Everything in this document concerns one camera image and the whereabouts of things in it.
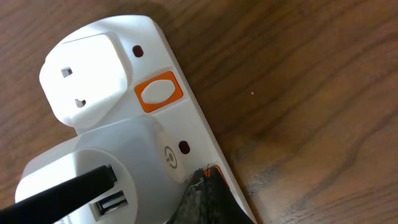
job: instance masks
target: white socket cover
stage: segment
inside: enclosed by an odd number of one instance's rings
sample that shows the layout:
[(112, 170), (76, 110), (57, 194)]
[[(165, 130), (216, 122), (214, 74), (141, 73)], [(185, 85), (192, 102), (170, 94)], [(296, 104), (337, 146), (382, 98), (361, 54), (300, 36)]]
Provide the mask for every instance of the white socket cover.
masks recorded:
[(40, 83), (57, 119), (74, 128), (95, 125), (127, 90), (122, 60), (106, 34), (58, 45)]

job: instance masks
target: white charger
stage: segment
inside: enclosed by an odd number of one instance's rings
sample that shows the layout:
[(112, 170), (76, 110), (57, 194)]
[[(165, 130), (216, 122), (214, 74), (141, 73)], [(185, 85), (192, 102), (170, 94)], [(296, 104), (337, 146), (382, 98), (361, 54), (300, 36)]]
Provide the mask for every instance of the white charger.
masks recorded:
[[(111, 165), (118, 179), (114, 188), (59, 223), (163, 223), (193, 172), (216, 165), (255, 221), (152, 19), (116, 16), (76, 30), (49, 53), (40, 83), (54, 115), (78, 136), (28, 163), (16, 202)], [(101, 214), (96, 204), (109, 197), (127, 203)]]

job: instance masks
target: wooden table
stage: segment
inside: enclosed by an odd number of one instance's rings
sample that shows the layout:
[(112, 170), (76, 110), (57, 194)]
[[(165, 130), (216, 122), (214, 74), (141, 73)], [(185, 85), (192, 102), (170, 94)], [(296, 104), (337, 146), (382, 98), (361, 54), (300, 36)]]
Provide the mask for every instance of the wooden table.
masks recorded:
[(0, 1), (0, 208), (75, 132), (39, 71), (75, 29), (163, 29), (259, 223), (398, 222), (398, 1)]

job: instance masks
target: socket hole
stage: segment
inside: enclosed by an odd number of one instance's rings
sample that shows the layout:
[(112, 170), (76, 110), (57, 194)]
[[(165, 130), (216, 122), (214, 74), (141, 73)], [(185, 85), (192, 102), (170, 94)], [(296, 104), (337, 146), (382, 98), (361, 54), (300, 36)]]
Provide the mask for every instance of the socket hole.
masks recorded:
[(135, 45), (132, 48), (132, 52), (134, 53), (134, 56), (136, 56), (136, 57), (142, 57), (144, 55), (144, 51), (142, 50), (142, 47), (140, 45)]
[(180, 141), (178, 147), (182, 154), (188, 154), (191, 151), (191, 147), (189, 147), (189, 144), (186, 141)]
[(70, 76), (73, 73), (73, 71), (70, 67), (67, 67), (67, 68), (61, 69), (61, 73), (62, 73), (63, 77), (66, 78), (66, 77)]
[(82, 108), (82, 107), (84, 107), (86, 105), (86, 100), (80, 101), (78, 99), (75, 99), (75, 103), (76, 103), (77, 107)]

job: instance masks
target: orange switch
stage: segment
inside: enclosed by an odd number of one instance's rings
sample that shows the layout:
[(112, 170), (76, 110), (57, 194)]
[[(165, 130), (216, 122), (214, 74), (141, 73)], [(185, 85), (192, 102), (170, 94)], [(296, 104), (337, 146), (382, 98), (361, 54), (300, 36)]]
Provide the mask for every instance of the orange switch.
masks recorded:
[(180, 85), (172, 72), (165, 72), (134, 87), (145, 112), (149, 113), (183, 96)]

